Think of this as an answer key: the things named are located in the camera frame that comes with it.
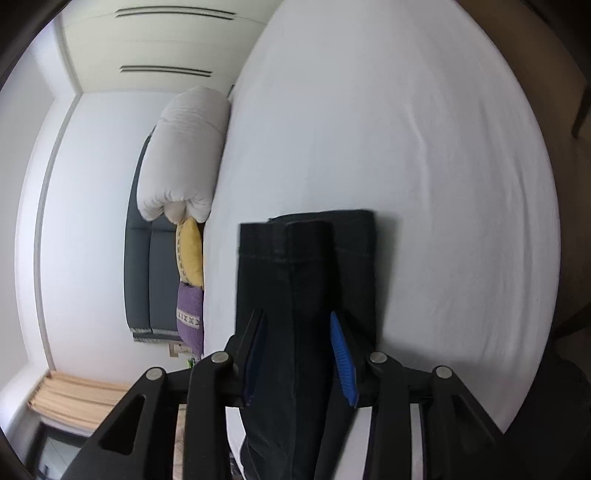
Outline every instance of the upholstered headboard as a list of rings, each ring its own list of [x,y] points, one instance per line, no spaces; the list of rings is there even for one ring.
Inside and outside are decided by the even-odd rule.
[[[125,226],[125,313],[134,340],[180,341],[176,326],[180,281],[175,255],[176,227],[163,215],[146,222],[136,201],[139,169],[150,138],[151,135],[144,143],[129,195]]]

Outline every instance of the white bed sheet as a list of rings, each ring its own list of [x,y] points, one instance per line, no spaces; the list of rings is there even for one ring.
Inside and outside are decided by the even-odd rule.
[[[518,82],[452,0],[276,12],[235,88],[205,229],[206,353],[233,333],[241,222],[354,208],[377,217],[379,347],[409,367],[450,365],[505,430],[550,329],[556,191]],[[369,417],[337,479],[361,478]],[[228,425],[238,457],[236,410]]]

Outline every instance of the purple pillow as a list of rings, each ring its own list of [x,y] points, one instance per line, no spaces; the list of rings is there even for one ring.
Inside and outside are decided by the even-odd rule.
[[[203,356],[203,289],[181,282],[178,286],[177,330],[195,360]]]

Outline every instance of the brown floor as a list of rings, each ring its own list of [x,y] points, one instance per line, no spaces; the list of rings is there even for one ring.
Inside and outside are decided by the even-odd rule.
[[[530,101],[554,172],[561,259],[554,325],[591,301],[591,118],[570,135],[585,79],[560,40],[519,0],[457,0],[497,46]],[[558,343],[591,379],[591,329]]]

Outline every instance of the pant leg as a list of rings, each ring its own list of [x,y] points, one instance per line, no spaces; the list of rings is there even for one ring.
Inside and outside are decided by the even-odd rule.
[[[261,369],[241,411],[248,480],[311,480],[332,383],[332,251],[325,222],[241,226],[236,331],[253,309],[268,316]]]
[[[322,220],[330,224],[333,254],[330,257],[331,309],[348,312],[352,328],[376,343],[374,214],[368,210],[296,213],[270,222]],[[330,479],[349,431],[354,409],[349,406],[333,367],[326,422],[316,465],[315,480]]]

